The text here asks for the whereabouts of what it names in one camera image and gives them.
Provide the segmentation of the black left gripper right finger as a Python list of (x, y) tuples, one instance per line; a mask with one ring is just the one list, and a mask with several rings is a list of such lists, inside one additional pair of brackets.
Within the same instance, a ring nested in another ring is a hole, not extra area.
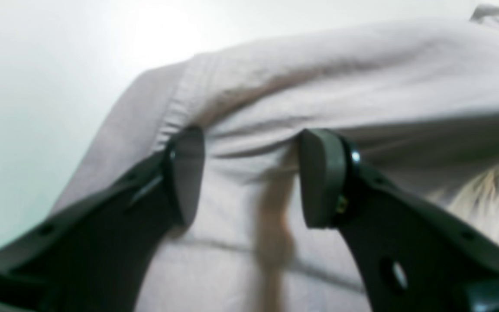
[(499, 312), (499, 246), (362, 163), (329, 130), (298, 135), (301, 200), (311, 229), (335, 229), (374, 312)]

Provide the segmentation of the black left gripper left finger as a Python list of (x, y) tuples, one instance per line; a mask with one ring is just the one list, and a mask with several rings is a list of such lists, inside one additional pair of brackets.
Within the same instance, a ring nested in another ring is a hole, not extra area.
[(204, 133), (188, 127), (0, 247), (0, 312), (132, 312), (160, 241), (194, 221), (204, 160)]

